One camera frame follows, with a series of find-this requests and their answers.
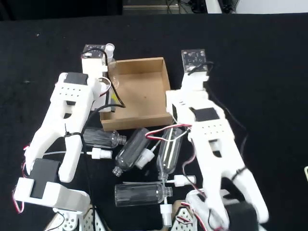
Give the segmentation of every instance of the bottle cap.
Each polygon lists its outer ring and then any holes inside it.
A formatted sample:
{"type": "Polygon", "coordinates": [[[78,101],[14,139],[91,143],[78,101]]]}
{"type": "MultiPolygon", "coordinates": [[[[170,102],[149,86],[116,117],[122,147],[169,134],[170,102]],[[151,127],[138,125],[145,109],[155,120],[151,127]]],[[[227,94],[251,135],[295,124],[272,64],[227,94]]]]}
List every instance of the bottle cap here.
{"type": "Polygon", "coordinates": [[[115,166],[114,170],[112,170],[112,173],[119,177],[122,175],[123,170],[119,166],[115,166]]]}
{"type": "Polygon", "coordinates": [[[107,61],[110,62],[114,56],[115,46],[112,43],[107,43],[105,46],[105,52],[107,54],[107,61]]]}
{"type": "Polygon", "coordinates": [[[111,150],[103,150],[100,148],[92,148],[92,159],[111,159],[112,151],[111,150]]]}
{"type": "Polygon", "coordinates": [[[137,160],[137,162],[136,162],[135,165],[136,165],[139,169],[142,169],[142,168],[143,168],[148,162],[150,162],[153,158],[154,158],[154,153],[153,153],[151,150],[145,148],[145,149],[142,151],[142,153],[141,153],[141,155],[140,155],[140,157],[139,157],[139,160],[137,160]]]}
{"type": "Polygon", "coordinates": [[[165,227],[171,227],[172,226],[172,205],[166,204],[166,205],[160,205],[160,213],[163,217],[163,224],[165,227]]]}

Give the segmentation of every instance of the white spray nozzle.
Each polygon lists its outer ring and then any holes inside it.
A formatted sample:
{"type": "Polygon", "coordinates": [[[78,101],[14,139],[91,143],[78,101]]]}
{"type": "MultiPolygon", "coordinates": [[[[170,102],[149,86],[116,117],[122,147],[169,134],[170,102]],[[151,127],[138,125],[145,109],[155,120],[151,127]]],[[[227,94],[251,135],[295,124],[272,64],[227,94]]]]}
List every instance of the white spray nozzle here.
{"type": "MultiPolygon", "coordinates": [[[[193,183],[196,183],[196,176],[187,176],[187,178],[193,183]]],[[[167,183],[174,183],[175,187],[182,187],[190,184],[189,180],[184,175],[175,175],[174,180],[167,180],[167,183]]]]}
{"type": "Polygon", "coordinates": [[[163,224],[165,227],[171,227],[172,226],[172,205],[160,205],[160,213],[163,217],[163,224]]]}
{"type": "Polygon", "coordinates": [[[111,159],[112,151],[111,150],[103,150],[100,148],[92,148],[92,152],[87,153],[92,155],[92,159],[111,159]]]}
{"type": "Polygon", "coordinates": [[[150,162],[152,159],[154,158],[154,153],[152,152],[152,150],[149,150],[147,148],[145,148],[140,157],[139,160],[136,162],[136,166],[139,169],[142,169],[148,162],[150,162]]]}

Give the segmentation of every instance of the black cloth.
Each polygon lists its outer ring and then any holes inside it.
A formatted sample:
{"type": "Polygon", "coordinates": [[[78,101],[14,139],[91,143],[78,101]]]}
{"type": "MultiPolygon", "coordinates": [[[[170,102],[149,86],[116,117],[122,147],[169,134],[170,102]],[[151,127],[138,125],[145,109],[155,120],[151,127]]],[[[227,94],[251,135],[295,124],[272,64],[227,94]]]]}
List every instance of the black cloth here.
{"type": "MultiPolygon", "coordinates": [[[[84,45],[111,42],[116,59],[164,57],[172,89],[183,76],[182,49],[204,48],[215,63],[212,91],[247,127],[244,161],[253,172],[269,209],[268,230],[306,227],[308,14],[157,15],[94,17],[0,23],[1,226],[3,230],[42,230],[50,208],[26,204],[17,215],[11,192],[21,176],[23,147],[40,127],[61,72],[81,72],[84,45]]],[[[245,132],[227,116],[240,145],[245,132]]],[[[56,142],[53,151],[64,150],[56,142]]],[[[175,173],[192,154],[183,142],[175,173]]],[[[155,161],[117,178],[114,160],[93,160],[90,179],[94,203],[113,230],[160,228],[159,206],[116,208],[114,185],[157,179],[155,161]]],[[[187,166],[198,176],[197,162],[187,166]]],[[[74,180],[64,184],[88,191],[81,158],[74,180]]],[[[172,203],[190,186],[174,188],[172,203]]]]}

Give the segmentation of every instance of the cardboard box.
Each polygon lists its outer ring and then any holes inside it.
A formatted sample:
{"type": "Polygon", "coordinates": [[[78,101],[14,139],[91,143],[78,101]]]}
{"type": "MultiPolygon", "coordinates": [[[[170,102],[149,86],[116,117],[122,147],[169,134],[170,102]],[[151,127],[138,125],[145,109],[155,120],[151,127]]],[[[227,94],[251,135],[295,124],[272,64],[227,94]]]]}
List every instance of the cardboard box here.
{"type": "Polygon", "coordinates": [[[166,90],[170,90],[164,58],[120,60],[117,92],[126,108],[101,113],[104,130],[170,125],[166,112],[166,90]]]}

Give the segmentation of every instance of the plastic bottle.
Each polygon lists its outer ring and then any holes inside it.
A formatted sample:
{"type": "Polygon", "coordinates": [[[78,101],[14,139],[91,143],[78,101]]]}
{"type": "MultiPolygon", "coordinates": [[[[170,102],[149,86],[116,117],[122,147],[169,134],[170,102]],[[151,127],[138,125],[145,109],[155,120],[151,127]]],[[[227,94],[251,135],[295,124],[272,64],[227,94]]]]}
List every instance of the plastic bottle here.
{"type": "Polygon", "coordinates": [[[115,205],[136,206],[155,205],[172,196],[172,188],[162,183],[117,184],[115,186],[115,205]]]}
{"type": "MultiPolygon", "coordinates": [[[[163,137],[167,140],[173,140],[182,133],[183,131],[180,128],[169,128],[165,130],[163,137]]],[[[168,175],[175,170],[179,157],[180,146],[182,144],[182,138],[183,137],[180,137],[175,141],[162,141],[160,144],[156,162],[159,172],[159,180],[166,182],[168,175]]]]}
{"type": "Polygon", "coordinates": [[[117,177],[121,176],[123,171],[130,170],[135,165],[144,148],[148,146],[150,140],[145,137],[147,132],[149,132],[149,130],[146,128],[136,129],[119,154],[115,157],[116,167],[112,172],[117,177]]]}
{"type": "Polygon", "coordinates": [[[103,131],[101,128],[87,128],[83,134],[86,145],[92,148],[115,148],[126,142],[126,136],[117,131],[103,131]]]}

